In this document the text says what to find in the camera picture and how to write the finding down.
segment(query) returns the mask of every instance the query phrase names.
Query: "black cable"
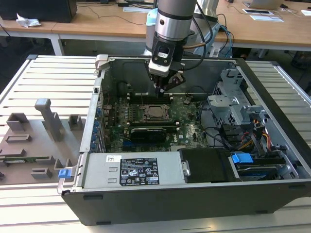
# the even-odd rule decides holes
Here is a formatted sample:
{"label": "black cable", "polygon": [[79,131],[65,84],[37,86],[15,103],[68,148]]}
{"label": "black cable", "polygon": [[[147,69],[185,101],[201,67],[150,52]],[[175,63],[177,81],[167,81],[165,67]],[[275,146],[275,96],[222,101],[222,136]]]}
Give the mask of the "black cable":
{"label": "black cable", "polygon": [[206,56],[206,51],[207,51],[207,49],[206,49],[206,44],[207,44],[209,41],[211,41],[211,39],[212,39],[212,37],[213,37],[213,30],[212,30],[212,28],[211,28],[211,26],[210,26],[208,20],[206,19],[205,15],[204,15],[204,12],[202,11],[202,9],[201,9],[200,5],[198,4],[198,2],[197,2],[196,4],[197,4],[198,7],[200,8],[200,12],[201,12],[201,14],[204,16],[204,18],[205,18],[205,20],[206,20],[206,22],[207,22],[207,24],[208,24],[208,27],[209,27],[209,29],[210,29],[210,37],[209,37],[209,39],[208,39],[207,41],[205,41],[204,36],[203,36],[203,33],[202,33],[202,31],[201,31],[201,29],[200,29],[198,23],[196,22],[195,18],[192,18],[194,25],[195,25],[196,28],[198,29],[198,32],[199,32],[200,37],[201,37],[201,39],[202,39],[202,42],[205,43],[205,45],[203,46],[203,54],[202,54],[201,59],[199,60],[199,62],[198,62],[197,64],[195,64],[194,66],[191,66],[191,67],[189,67],[189,68],[185,68],[185,67],[184,67],[184,68],[182,69],[183,71],[191,70],[191,69],[197,68],[199,65],[201,65],[201,63],[204,61],[205,56]]}
{"label": "black cable", "polygon": [[208,42],[210,42],[210,41],[212,40],[212,38],[213,38],[213,30],[212,30],[212,27],[211,27],[210,24],[209,24],[208,19],[206,18],[205,14],[204,14],[202,8],[200,7],[200,4],[199,4],[198,2],[196,2],[196,5],[197,5],[197,7],[198,7],[198,9],[199,9],[199,11],[200,11],[202,17],[205,19],[205,21],[206,21],[206,23],[207,23],[207,25],[208,25],[210,37],[209,37],[209,39],[208,39],[207,41],[205,41],[205,44],[207,45]]}
{"label": "black cable", "polygon": [[9,36],[9,37],[11,37],[11,35],[6,31],[6,29],[0,24],[0,26],[2,27],[2,29],[5,31],[5,33],[7,33],[7,35]]}
{"label": "black cable", "polygon": [[213,139],[214,139],[214,141],[216,140],[216,141],[218,141],[218,142],[220,142],[221,144],[223,144],[223,145],[224,145],[224,143],[222,142],[222,140],[220,140],[220,139],[216,138],[216,136],[213,136],[213,135],[211,135],[211,134],[210,134],[210,133],[208,133],[208,132],[205,132],[205,133],[206,133],[206,135],[207,135],[207,136],[209,136],[209,137],[213,138]]}
{"label": "black cable", "polygon": [[[225,19],[225,29],[228,31],[227,19],[226,19],[225,15],[224,14],[218,14],[217,16],[223,16],[224,17],[224,19]],[[222,48],[219,50],[219,52],[221,52],[225,48],[225,46],[227,45],[227,43],[229,41],[229,36],[228,36],[227,32],[225,32],[225,35],[227,37],[227,40],[225,41],[225,44],[222,46]]]}
{"label": "black cable", "polygon": [[206,90],[203,89],[203,87],[201,87],[201,86],[199,86],[199,85],[194,85],[194,86],[190,87],[190,88],[185,92],[185,94],[189,94],[190,90],[192,90],[192,89],[195,88],[195,87],[200,88],[200,89],[201,89],[204,93],[206,93],[207,95],[209,94],[209,93],[207,93]]}
{"label": "black cable", "polygon": [[87,6],[87,7],[88,7],[94,14],[96,14],[98,18],[117,17],[117,18],[121,18],[121,19],[123,19],[123,20],[125,20],[125,21],[127,21],[127,22],[129,22],[129,23],[133,23],[133,24],[136,24],[136,25],[145,25],[145,24],[146,24],[146,23],[134,23],[134,22],[131,22],[131,21],[129,21],[129,20],[125,19],[125,18],[122,18],[122,17],[120,17],[120,16],[99,16],[92,8],[90,8],[89,6]]}
{"label": "black cable", "polygon": [[[194,18],[192,18],[192,20],[193,20],[194,25],[195,25],[196,28],[198,29],[198,32],[199,32],[200,37],[201,37],[201,39],[202,39],[202,42],[204,42],[205,39],[204,39],[203,33],[202,33],[202,31],[201,31],[201,29],[200,29],[198,23],[195,21]],[[202,54],[202,56],[201,56],[199,62],[198,62],[197,64],[195,64],[194,66],[191,66],[191,67],[189,67],[189,68],[183,67],[182,70],[183,70],[183,71],[186,71],[186,70],[191,70],[191,69],[194,69],[194,68],[198,67],[198,66],[204,61],[205,56],[206,56],[206,46],[203,46],[203,54]]]}
{"label": "black cable", "polygon": [[[220,134],[219,134],[219,133],[216,134],[216,135],[215,135],[215,138],[216,138],[217,136],[220,136]],[[213,147],[215,147],[215,138],[214,138],[214,145],[213,145]]]}

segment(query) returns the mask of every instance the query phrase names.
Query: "desk leg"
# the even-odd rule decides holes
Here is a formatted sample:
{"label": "desk leg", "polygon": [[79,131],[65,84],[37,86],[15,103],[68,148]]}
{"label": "desk leg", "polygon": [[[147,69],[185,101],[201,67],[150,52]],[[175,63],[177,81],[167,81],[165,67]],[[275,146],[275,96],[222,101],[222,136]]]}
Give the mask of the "desk leg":
{"label": "desk leg", "polygon": [[261,49],[260,52],[259,52],[258,57],[259,57],[259,58],[263,58],[263,57],[266,55],[266,52],[267,52],[267,51],[268,51],[268,50],[266,50],[266,49]]}
{"label": "desk leg", "polygon": [[52,37],[50,38],[52,42],[52,46],[54,49],[54,53],[56,56],[64,56],[64,50],[63,50],[63,45],[62,41],[59,39],[59,36],[57,34],[53,34]]}
{"label": "desk leg", "polygon": [[6,37],[5,36],[0,36],[0,44],[2,45],[2,47],[8,47],[8,43],[6,42]]}

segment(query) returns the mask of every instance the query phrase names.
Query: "blue latch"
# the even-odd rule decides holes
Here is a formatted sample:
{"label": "blue latch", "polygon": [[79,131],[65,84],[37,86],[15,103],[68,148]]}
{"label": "blue latch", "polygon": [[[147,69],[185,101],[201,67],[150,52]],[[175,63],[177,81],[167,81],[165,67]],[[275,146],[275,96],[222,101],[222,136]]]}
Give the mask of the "blue latch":
{"label": "blue latch", "polygon": [[68,169],[68,168],[64,168],[64,169],[60,169],[59,173],[58,173],[58,178],[71,178],[71,172],[72,169]]}
{"label": "blue latch", "polygon": [[235,153],[231,158],[235,164],[252,164],[254,162],[249,153]]}

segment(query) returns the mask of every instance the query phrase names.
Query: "aluminum extrusion table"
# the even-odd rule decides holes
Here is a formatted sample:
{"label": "aluminum extrusion table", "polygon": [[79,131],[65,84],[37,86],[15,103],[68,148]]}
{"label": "aluminum extrusion table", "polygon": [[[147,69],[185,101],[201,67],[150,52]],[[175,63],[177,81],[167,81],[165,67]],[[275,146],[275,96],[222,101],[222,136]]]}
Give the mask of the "aluminum extrusion table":
{"label": "aluminum extrusion table", "polygon": [[[96,76],[95,57],[38,56],[26,60],[0,95],[0,136],[11,112],[40,118],[33,107],[37,98],[52,99],[52,110],[60,118],[69,114],[87,116]],[[284,72],[269,62],[247,62],[299,133],[311,146],[311,100]],[[250,93],[255,102],[258,100]],[[64,203],[57,184],[0,186],[0,232],[265,232],[311,231],[311,198],[297,199],[274,214],[228,216],[167,222],[87,227]]]}

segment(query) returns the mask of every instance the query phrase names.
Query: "floor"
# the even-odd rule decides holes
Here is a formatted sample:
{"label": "floor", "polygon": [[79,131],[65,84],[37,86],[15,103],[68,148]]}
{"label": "floor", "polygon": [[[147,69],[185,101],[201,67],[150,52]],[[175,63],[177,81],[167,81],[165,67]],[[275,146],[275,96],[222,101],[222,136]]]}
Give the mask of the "floor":
{"label": "floor", "polygon": [[[0,45],[0,92],[10,82],[29,54],[54,55],[52,45],[46,39],[11,37],[7,40],[7,47]],[[145,47],[144,43],[114,41],[65,40],[64,44],[65,55],[71,56],[96,56],[97,54],[135,56],[143,53]],[[285,53],[280,50],[270,50],[264,59],[258,58],[257,53],[258,50],[253,49],[248,60],[277,61],[296,82],[299,81],[303,89],[311,81],[311,69],[305,71],[291,65],[295,51]]]}

